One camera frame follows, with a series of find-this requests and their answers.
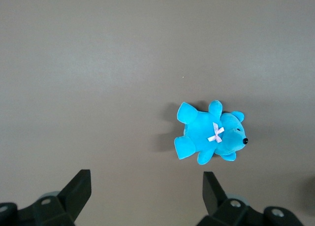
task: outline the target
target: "metal bolt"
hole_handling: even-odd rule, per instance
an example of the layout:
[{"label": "metal bolt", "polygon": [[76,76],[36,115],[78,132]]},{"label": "metal bolt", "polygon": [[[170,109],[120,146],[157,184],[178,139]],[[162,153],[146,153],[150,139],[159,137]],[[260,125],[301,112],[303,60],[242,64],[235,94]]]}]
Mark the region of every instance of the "metal bolt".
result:
[{"label": "metal bolt", "polygon": [[233,207],[237,207],[237,208],[241,207],[241,203],[239,203],[239,202],[236,201],[236,200],[232,200],[232,201],[231,201],[231,205],[232,205]]},{"label": "metal bolt", "polygon": [[3,207],[0,207],[0,213],[6,211],[8,209],[8,207],[5,205]]},{"label": "metal bolt", "polygon": [[49,204],[50,202],[51,202],[50,199],[44,199],[44,200],[41,202],[41,204],[42,204],[42,205],[47,205],[47,204]]},{"label": "metal bolt", "polygon": [[283,217],[284,216],[284,213],[279,210],[279,209],[272,209],[271,212],[275,215],[275,216],[278,216],[278,217]]}]

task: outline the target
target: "table surface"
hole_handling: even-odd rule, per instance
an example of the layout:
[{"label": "table surface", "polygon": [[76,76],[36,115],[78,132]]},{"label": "table surface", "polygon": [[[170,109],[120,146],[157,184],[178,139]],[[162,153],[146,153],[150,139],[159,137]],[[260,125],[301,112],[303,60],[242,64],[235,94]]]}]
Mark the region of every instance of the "table surface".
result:
[{"label": "table surface", "polygon": [[[0,202],[90,169],[78,226],[193,226],[213,171],[315,225],[314,55],[315,0],[0,0]],[[178,160],[178,107],[214,99],[248,145]]]}]

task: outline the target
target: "blue teddy bear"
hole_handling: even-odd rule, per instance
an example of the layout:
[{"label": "blue teddy bear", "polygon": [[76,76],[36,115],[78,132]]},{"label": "blue teddy bear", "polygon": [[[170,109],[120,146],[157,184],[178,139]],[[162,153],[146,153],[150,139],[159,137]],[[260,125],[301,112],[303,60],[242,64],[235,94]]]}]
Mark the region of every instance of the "blue teddy bear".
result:
[{"label": "blue teddy bear", "polygon": [[213,154],[226,161],[234,161],[235,152],[248,143],[241,124],[244,117],[240,111],[222,114],[222,104],[218,100],[211,102],[209,112],[201,112],[190,104],[182,103],[177,119],[185,124],[184,135],[174,141],[178,158],[181,160],[199,152],[199,164],[209,162]]}]

